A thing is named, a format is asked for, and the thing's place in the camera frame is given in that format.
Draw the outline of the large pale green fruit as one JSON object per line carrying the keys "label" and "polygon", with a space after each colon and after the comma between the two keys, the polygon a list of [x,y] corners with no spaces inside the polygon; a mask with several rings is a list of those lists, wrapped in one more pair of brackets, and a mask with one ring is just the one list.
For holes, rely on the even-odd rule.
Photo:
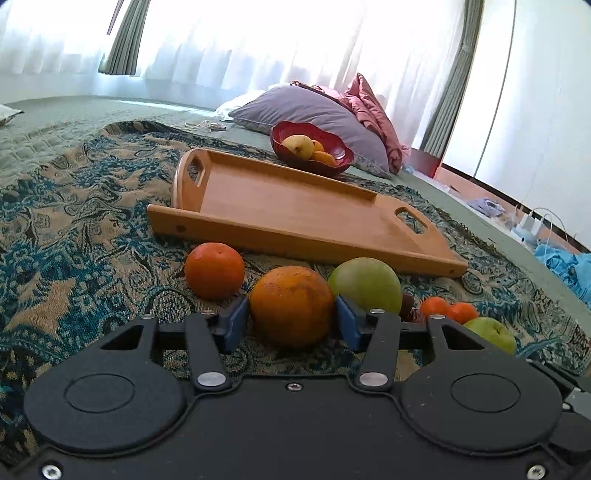
{"label": "large pale green fruit", "polygon": [[335,297],[345,296],[363,310],[401,312],[403,290],[399,277],[378,259],[359,257],[346,261],[332,271],[328,283]]}

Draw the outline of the small tangerine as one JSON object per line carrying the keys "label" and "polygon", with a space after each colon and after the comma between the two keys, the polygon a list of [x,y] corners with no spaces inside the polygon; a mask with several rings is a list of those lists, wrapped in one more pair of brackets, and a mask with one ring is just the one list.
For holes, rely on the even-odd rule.
{"label": "small tangerine", "polygon": [[474,305],[467,302],[457,302],[449,307],[447,316],[457,323],[464,325],[478,318],[480,314]]}
{"label": "small tangerine", "polygon": [[430,317],[432,315],[447,316],[450,308],[450,303],[439,296],[432,296],[425,299],[420,306],[420,310],[425,317]]}

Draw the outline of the smooth orange mandarin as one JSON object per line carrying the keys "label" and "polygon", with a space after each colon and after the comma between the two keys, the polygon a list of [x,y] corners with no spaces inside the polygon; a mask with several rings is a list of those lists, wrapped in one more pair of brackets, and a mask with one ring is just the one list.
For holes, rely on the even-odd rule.
{"label": "smooth orange mandarin", "polygon": [[242,256],[223,243],[207,242],[195,247],[184,262],[189,289],[208,301],[226,299],[238,293],[245,279]]}

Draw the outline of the large mottled orange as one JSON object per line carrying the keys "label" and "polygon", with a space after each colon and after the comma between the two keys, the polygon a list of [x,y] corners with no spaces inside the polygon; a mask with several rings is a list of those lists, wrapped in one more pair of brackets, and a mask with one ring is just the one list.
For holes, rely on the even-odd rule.
{"label": "large mottled orange", "polygon": [[329,334],[335,300],[329,284],[307,267],[277,267],[249,295],[256,333],[277,347],[299,348]]}

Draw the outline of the green apple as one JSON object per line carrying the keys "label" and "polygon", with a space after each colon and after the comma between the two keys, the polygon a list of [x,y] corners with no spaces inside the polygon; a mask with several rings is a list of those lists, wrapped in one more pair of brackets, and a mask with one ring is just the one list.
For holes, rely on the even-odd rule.
{"label": "green apple", "polygon": [[517,351],[517,342],[513,334],[494,318],[477,317],[466,322],[464,326],[510,355]]}

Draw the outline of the dark red date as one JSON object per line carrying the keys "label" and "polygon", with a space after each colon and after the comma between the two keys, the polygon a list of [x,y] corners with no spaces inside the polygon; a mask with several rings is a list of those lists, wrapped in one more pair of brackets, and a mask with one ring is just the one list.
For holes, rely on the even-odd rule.
{"label": "dark red date", "polygon": [[415,301],[412,295],[404,293],[402,297],[402,305],[400,310],[400,317],[403,321],[413,321],[413,310],[415,307]]}
{"label": "dark red date", "polygon": [[410,319],[414,323],[424,324],[426,322],[426,316],[421,309],[414,308],[410,313]]}

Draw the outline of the dark red date lower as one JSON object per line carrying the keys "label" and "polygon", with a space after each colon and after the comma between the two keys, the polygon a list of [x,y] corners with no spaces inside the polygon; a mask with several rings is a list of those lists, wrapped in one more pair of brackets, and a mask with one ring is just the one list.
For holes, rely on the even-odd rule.
{"label": "dark red date lower", "polygon": [[424,324],[426,322],[426,316],[421,309],[414,308],[410,313],[410,319],[414,323]]}

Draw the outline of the wooden serving tray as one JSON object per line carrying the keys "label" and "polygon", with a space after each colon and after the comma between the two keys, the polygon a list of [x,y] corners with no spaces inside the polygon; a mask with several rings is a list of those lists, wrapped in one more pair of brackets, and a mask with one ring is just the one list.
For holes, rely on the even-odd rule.
{"label": "wooden serving tray", "polygon": [[215,150],[186,152],[171,204],[151,204],[147,216],[158,235],[287,258],[372,257],[398,273],[451,278],[468,269],[433,223],[397,198]]}

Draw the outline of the lavender cloth on floor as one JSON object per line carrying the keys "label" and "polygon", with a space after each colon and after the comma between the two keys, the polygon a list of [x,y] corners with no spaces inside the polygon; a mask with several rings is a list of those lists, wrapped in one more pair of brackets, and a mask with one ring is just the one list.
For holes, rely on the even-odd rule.
{"label": "lavender cloth on floor", "polygon": [[499,218],[506,214],[505,208],[493,199],[478,198],[469,200],[467,204],[488,218]]}

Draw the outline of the orange fruit in bowl front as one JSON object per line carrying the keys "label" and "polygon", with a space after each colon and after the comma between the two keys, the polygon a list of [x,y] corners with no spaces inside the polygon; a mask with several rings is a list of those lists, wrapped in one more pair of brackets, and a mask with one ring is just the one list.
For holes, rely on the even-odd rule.
{"label": "orange fruit in bowl front", "polygon": [[337,167],[338,162],[335,157],[328,152],[317,150],[311,155],[311,161],[320,162],[329,167]]}

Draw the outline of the green curtain right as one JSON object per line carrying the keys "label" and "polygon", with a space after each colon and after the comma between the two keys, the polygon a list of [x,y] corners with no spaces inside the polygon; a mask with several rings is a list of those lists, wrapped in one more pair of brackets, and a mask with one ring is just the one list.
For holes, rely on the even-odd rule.
{"label": "green curtain right", "polygon": [[460,45],[421,150],[442,159],[450,141],[467,87],[478,43],[484,0],[466,0]]}

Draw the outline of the green curtain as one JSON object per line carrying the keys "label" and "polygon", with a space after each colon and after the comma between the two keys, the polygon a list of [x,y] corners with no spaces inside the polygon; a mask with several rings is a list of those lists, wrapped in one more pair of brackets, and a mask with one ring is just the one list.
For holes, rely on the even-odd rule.
{"label": "green curtain", "polygon": [[460,45],[421,150],[442,159],[450,141],[467,87],[478,43],[484,0],[466,0]]}
{"label": "green curtain", "polygon": [[98,72],[111,76],[134,76],[147,18],[149,0],[132,0],[123,15],[110,51],[100,63]]}

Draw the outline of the blue cloth on floor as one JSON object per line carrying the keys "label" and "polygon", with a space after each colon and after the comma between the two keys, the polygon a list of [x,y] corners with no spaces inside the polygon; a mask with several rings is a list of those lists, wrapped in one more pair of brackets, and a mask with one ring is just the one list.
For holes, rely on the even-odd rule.
{"label": "blue cloth on floor", "polygon": [[590,307],[591,261],[589,253],[573,254],[562,248],[540,244],[535,249],[534,256],[587,307]]}

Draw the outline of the pink blanket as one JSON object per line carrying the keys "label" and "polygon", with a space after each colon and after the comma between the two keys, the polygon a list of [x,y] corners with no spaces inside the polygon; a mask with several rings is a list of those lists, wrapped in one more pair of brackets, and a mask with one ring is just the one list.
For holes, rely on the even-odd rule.
{"label": "pink blanket", "polygon": [[400,172],[404,160],[411,154],[411,147],[401,143],[393,123],[365,76],[356,73],[344,93],[297,80],[291,81],[290,86],[314,91],[348,109],[363,127],[381,139],[386,149],[389,171],[393,174]]}

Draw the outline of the purple pillow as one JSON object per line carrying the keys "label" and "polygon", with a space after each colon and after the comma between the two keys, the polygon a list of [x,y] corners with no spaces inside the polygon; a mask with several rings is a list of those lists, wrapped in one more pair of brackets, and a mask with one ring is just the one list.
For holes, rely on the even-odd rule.
{"label": "purple pillow", "polygon": [[352,112],[322,94],[298,86],[279,86],[228,113],[236,124],[270,135],[280,121],[311,123],[342,139],[355,155],[353,165],[377,177],[391,176],[383,141]]}

